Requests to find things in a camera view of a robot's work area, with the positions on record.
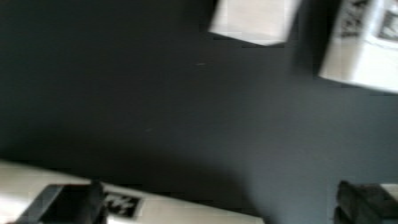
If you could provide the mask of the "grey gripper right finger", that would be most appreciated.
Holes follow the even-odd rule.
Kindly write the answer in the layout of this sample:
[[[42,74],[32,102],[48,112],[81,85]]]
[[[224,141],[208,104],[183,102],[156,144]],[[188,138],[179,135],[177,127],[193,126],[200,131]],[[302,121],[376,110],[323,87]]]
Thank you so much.
[[[398,224],[398,184],[341,181],[332,224]]]

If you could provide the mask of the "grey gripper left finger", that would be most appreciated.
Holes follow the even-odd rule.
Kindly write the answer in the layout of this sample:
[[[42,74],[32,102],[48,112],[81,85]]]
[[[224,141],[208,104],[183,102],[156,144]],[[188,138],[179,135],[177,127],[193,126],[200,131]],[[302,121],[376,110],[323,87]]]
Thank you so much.
[[[16,224],[106,224],[105,190],[89,184],[49,184],[16,219]]]

